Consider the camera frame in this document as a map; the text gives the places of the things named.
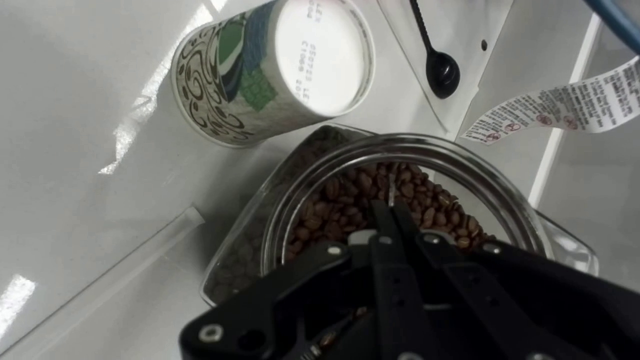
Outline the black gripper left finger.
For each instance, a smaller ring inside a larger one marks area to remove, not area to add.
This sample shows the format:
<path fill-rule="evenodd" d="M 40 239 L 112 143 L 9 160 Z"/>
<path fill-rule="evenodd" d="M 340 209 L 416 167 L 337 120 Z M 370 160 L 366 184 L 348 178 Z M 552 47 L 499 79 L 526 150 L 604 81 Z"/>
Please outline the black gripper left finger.
<path fill-rule="evenodd" d="M 373 204 L 378 233 L 370 239 L 375 309 L 383 360 L 433 360 L 431 328 L 408 246 L 416 225 L 403 205 Z"/>

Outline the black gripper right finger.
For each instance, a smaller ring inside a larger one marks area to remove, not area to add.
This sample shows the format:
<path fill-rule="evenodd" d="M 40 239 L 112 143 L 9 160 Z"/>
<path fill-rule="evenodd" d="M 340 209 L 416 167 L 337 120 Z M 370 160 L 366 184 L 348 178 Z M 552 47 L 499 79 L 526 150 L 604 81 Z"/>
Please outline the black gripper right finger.
<path fill-rule="evenodd" d="M 423 302 L 451 304 L 436 322 L 438 352 L 455 360 L 575 360 L 575 348 L 541 328 L 477 259 L 442 231 L 421 231 L 404 204 L 391 208 L 404 253 L 419 275 Z"/>

